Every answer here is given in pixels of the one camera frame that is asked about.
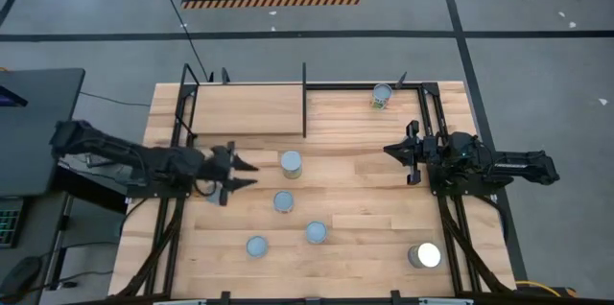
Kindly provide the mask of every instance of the hazard stripe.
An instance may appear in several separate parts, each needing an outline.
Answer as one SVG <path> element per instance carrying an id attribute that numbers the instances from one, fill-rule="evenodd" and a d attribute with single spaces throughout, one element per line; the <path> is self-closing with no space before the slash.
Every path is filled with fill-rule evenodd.
<path id="1" fill-rule="evenodd" d="M 183 9 L 358 5 L 361 0 L 214 0 L 182 2 Z"/>

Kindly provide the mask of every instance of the wooden board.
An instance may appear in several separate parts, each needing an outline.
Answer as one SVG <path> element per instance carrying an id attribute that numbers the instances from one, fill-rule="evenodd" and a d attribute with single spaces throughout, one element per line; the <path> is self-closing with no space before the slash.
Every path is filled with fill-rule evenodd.
<path id="1" fill-rule="evenodd" d="M 448 129 L 475 132 L 463 83 L 440 82 L 439 87 Z M 168 144 L 177 92 L 176 84 L 157 86 L 146 145 Z M 424 176 L 423 183 L 408 187 L 407 169 L 382 152 L 383 146 L 403 137 L 412 119 L 423 127 L 417 96 L 397 91 L 384 111 L 372 110 L 369 98 L 369 91 L 308 91 L 305 139 L 264 134 L 199 137 L 199 146 L 235 140 L 242 158 L 261 171 L 238 174 L 259 182 L 230 196 L 228 207 L 188 200 L 173 298 L 219 298 L 221 291 L 231 291 L 236 298 L 388 297 L 390 290 L 402 296 L 453 294 L 428 179 Z M 279 155 L 287 150 L 303 156 L 303 174 L 295 180 L 285 178 L 278 167 Z M 272 209 L 279 190 L 294 194 L 292 213 Z M 514 288 L 497 212 L 472 198 L 465 199 L 465 208 L 475 249 L 499 279 Z M 157 200 L 150 200 L 129 218 L 110 293 L 121 290 L 145 259 L 156 212 Z M 327 224 L 325 244 L 306 242 L 304 227 L 313 220 Z M 245 251 L 254 235 L 266 237 L 270 245 L 259 260 L 249 259 Z M 422 242 L 433 242 L 444 255 L 432 270 L 415 269 L 407 261 L 410 246 Z M 466 266 L 459 256 L 468 290 Z"/>
<path id="2" fill-rule="evenodd" d="M 302 85 L 202 86 L 198 134 L 302 134 Z"/>

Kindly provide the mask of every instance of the can lid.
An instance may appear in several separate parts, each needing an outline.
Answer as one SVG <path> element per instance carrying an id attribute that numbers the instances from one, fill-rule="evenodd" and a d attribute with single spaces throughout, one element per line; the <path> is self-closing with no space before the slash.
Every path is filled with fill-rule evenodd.
<path id="1" fill-rule="evenodd" d="M 295 200 L 290 192 L 280 191 L 275 195 L 273 204 L 275 205 L 275 210 L 288 211 L 292 209 L 292 206 L 295 204 Z"/>
<path id="2" fill-rule="evenodd" d="M 436 267 L 441 261 L 441 252 L 437 246 L 424 243 L 418 248 L 418 259 L 426 268 Z"/>
<path id="3" fill-rule="evenodd" d="M 296 171 L 300 168 L 300 154 L 298 152 L 284 152 L 281 155 L 281 167 L 286 171 Z"/>
<path id="4" fill-rule="evenodd" d="M 267 254 L 269 244 L 267 240 L 261 236 L 251 237 L 248 240 L 248 254 L 251 257 L 260 258 Z"/>
<path id="5" fill-rule="evenodd" d="M 307 240 L 311 243 L 321 243 L 326 240 L 326 225 L 321 222 L 310 222 L 305 229 Z"/>
<path id="6" fill-rule="evenodd" d="M 389 99 L 392 96 L 392 88 L 385 83 L 379 83 L 373 88 L 373 95 L 378 99 Z"/>

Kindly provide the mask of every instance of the computer monitor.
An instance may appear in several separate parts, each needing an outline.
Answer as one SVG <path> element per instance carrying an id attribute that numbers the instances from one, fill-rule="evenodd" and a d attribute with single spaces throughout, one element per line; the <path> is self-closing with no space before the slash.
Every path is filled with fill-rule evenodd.
<path id="1" fill-rule="evenodd" d="M 28 101 L 0 85 L 0 107 L 25 107 Z"/>

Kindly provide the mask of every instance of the keyboard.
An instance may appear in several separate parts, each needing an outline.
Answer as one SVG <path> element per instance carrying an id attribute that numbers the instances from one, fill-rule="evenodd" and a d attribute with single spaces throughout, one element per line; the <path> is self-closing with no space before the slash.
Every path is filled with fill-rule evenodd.
<path id="1" fill-rule="evenodd" d="M 24 212 L 24 199 L 0 199 L 0 248 L 17 245 Z"/>

